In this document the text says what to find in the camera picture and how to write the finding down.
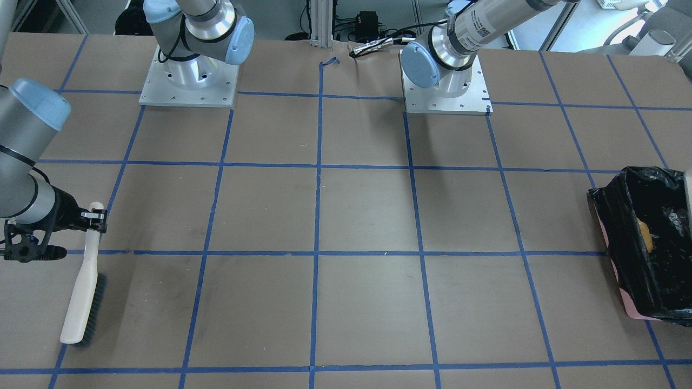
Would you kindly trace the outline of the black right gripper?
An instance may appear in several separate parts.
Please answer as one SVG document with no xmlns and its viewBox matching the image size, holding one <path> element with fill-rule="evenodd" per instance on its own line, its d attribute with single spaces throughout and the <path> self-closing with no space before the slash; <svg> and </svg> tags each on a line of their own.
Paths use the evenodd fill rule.
<svg viewBox="0 0 692 389">
<path fill-rule="evenodd" d="M 96 231 L 100 234 L 107 232 L 107 211 L 87 210 L 78 206 L 69 193 L 52 187 L 55 202 L 49 214 L 35 223 L 35 229 L 45 232 L 58 231 Z"/>
</svg>

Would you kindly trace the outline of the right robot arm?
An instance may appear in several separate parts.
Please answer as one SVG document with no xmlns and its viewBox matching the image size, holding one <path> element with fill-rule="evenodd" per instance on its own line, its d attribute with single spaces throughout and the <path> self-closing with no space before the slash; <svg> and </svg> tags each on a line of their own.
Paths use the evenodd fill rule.
<svg viewBox="0 0 692 389">
<path fill-rule="evenodd" d="M 145 1 L 145 20 L 158 51 L 142 104 L 231 106 L 238 66 L 255 39 L 255 26 L 230 1 Z M 74 198 L 31 174 L 62 130 L 70 104 L 57 92 L 21 78 L 2 87 L 2 218 L 9 231 L 104 232 L 104 210 L 82 209 Z"/>
</svg>

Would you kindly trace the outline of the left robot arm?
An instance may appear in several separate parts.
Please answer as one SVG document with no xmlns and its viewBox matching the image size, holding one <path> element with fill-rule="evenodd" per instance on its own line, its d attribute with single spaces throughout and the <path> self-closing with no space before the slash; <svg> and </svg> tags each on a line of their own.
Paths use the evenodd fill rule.
<svg viewBox="0 0 692 389">
<path fill-rule="evenodd" d="M 472 67 L 477 52 L 509 30 L 554 7 L 558 1 L 474 1 L 401 51 L 403 73 L 422 88 Z"/>
</svg>

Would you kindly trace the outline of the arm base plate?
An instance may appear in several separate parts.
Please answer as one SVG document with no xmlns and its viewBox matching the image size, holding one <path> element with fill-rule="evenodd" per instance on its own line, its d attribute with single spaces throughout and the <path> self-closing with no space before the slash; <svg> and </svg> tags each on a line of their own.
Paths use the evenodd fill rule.
<svg viewBox="0 0 692 389">
<path fill-rule="evenodd" d="M 440 83 L 422 88 L 401 71 L 405 110 L 420 114 L 464 114 L 488 116 L 494 111 L 480 59 L 472 55 L 469 69 L 445 74 Z"/>
<path fill-rule="evenodd" d="M 161 108 L 232 108 L 239 66 L 200 55 L 187 62 L 159 62 L 159 48 L 141 91 L 142 106 Z"/>
</svg>

